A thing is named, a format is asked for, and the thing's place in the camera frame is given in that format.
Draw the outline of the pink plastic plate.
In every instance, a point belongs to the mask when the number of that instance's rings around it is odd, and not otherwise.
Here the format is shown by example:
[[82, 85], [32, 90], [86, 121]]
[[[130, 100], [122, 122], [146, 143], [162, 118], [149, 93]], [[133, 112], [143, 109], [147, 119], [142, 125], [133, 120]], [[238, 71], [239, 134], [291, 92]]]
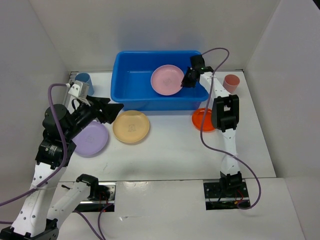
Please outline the pink plastic plate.
[[152, 89], [162, 96], [172, 96], [182, 87], [184, 72], [177, 66], [166, 64], [158, 67], [151, 75]]

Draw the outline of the yellow plastic plate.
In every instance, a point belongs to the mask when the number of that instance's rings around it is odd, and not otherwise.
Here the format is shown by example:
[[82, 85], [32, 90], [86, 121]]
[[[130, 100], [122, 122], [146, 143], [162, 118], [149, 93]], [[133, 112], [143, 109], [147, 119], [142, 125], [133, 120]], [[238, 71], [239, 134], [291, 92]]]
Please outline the yellow plastic plate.
[[112, 125], [115, 137], [126, 144], [135, 144], [143, 140], [150, 130], [148, 117], [137, 110], [122, 112]]

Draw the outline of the purple plastic plate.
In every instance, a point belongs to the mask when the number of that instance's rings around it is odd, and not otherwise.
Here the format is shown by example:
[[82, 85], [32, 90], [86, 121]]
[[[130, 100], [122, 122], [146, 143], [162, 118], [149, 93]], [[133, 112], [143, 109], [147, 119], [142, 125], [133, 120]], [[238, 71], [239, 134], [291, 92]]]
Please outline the purple plastic plate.
[[93, 156], [106, 146], [108, 138], [107, 128], [97, 121], [92, 121], [72, 139], [76, 145], [74, 152], [83, 157]]

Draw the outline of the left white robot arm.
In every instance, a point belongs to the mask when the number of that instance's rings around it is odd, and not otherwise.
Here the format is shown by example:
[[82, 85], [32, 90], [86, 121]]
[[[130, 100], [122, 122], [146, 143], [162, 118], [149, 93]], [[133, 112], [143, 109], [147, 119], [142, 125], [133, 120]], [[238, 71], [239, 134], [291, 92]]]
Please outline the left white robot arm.
[[30, 190], [15, 221], [1, 230], [2, 240], [55, 240], [66, 218], [87, 198], [109, 196], [97, 177], [81, 174], [55, 204], [52, 199], [76, 149], [73, 139], [94, 120], [112, 124], [123, 109], [109, 98], [87, 97], [70, 113], [63, 104], [50, 104], [44, 113], [43, 140], [35, 158]]

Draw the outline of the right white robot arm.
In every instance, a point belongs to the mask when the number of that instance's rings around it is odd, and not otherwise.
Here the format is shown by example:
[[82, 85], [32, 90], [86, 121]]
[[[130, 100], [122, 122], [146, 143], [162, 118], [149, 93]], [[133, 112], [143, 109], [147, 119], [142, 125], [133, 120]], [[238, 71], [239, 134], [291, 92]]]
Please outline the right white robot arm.
[[191, 66], [183, 77], [181, 86], [193, 88], [196, 83], [212, 90], [209, 101], [212, 102], [211, 123], [221, 133], [224, 142], [224, 157], [221, 161], [219, 191], [229, 197], [242, 185], [242, 174], [235, 159], [237, 156], [236, 128], [240, 118], [239, 97], [227, 91], [216, 78], [214, 70], [205, 65], [201, 54], [190, 57]]

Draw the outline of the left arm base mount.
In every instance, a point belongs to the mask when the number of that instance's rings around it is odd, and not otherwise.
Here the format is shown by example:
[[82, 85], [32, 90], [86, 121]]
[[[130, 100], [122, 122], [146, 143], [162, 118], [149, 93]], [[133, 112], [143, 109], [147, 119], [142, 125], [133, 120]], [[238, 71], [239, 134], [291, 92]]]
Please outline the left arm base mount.
[[98, 213], [115, 211], [116, 198], [116, 182], [101, 182], [99, 183], [101, 191], [95, 195], [94, 198], [85, 198], [75, 208], [81, 213]]

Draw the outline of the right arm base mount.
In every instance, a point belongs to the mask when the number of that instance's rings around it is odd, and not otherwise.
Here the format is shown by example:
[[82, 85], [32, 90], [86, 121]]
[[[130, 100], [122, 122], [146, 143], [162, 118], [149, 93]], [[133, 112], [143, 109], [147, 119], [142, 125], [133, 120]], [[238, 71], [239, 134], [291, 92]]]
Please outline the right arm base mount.
[[204, 182], [204, 198], [207, 211], [211, 210], [232, 210], [251, 206], [247, 185], [245, 182], [230, 193], [224, 193], [220, 183], [217, 181]]

